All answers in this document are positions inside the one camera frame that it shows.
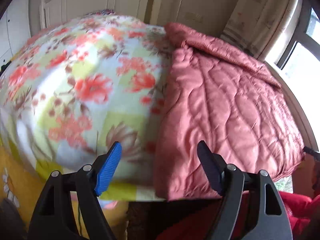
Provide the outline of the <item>pink quilted puffer coat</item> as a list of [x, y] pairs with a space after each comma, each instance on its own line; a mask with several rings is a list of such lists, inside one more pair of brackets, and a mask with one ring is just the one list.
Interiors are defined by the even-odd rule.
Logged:
[[217, 198], [197, 156], [200, 141], [242, 171], [290, 176], [304, 160], [304, 142], [267, 66], [186, 25], [164, 29], [174, 51], [156, 142], [156, 196]]

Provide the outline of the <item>yellow floral bed skirt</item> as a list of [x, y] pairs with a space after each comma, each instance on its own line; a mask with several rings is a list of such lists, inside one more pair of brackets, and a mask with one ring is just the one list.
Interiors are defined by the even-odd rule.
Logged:
[[[1, 239], [26, 239], [44, 181], [27, 172], [1, 146]], [[127, 239], [127, 202], [99, 200], [116, 239]]]

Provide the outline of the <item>red puffer jacket torso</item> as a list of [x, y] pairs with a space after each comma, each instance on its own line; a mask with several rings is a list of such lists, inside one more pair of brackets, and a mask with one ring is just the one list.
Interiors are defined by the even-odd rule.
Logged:
[[[313, 218], [319, 216], [319, 196], [310, 198], [305, 195], [280, 192], [287, 211], [293, 238], [297, 239], [308, 227]], [[212, 227], [218, 213], [220, 202], [213, 202], [196, 211], [161, 232], [157, 239], [204, 239]], [[245, 219], [252, 219], [249, 212], [249, 195], [243, 194], [239, 215], [231, 239], [239, 239], [245, 233]]]

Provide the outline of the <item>cream bay window ledge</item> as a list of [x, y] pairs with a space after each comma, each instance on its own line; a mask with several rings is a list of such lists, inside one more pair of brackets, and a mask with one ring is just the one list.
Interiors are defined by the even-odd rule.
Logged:
[[294, 79], [274, 63], [265, 62], [282, 86], [286, 103], [300, 130], [305, 146], [319, 150], [319, 102], [304, 81]]

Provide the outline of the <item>floral bed sheet mattress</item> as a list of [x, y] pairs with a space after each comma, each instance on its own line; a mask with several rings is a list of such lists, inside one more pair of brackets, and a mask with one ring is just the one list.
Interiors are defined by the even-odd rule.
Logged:
[[122, 146], [105, 200], [156, 200], [153, 160], [172, 46], [123, 15], [75, 18], [27, 42], [1, 76], [1, 144], [42, 178]]

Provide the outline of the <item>white wardrobe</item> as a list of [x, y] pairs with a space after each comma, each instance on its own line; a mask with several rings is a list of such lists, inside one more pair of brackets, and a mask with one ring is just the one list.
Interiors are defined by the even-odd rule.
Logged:
[[1, 65], [10, 61], [30, 37], [29, 0], [12, 0], [1, 17]]

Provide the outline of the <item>patterned beige curtain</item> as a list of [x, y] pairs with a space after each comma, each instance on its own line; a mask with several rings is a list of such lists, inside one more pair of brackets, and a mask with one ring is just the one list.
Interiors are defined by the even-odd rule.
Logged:
[[220, 36], [264, 61], [288, 27], [298, 0], [238, 0]]

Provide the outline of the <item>colourful crochet pillow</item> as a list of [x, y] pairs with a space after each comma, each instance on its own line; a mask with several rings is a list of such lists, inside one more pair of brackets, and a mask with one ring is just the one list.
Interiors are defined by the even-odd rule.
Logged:
[[113, 9], [103, 9], [90, 12], [89, 15], [114, 15], [116, 12]]

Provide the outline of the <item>window with dark frame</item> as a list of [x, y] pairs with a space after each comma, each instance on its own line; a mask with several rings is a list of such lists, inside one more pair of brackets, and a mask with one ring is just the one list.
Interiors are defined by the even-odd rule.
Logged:
[[302, 0], [297, 26], [277, 63], [279, 69], [285, 67], [297, 44], [303, 46], [319, 61], [319, 18], [308, 0]]

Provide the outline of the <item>wall power socket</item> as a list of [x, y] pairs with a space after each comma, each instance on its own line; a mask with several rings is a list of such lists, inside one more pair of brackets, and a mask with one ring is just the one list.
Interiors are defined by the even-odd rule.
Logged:
[[197, 22], [197, 23], [202, 23], [203, 22], [203, 16], [200, 15], [200, 14], [193, 13], [193, 12], [186, 12], [185, 15], [184, 15], [184, 18], [186, 20], [194, 21], [194, 22]]

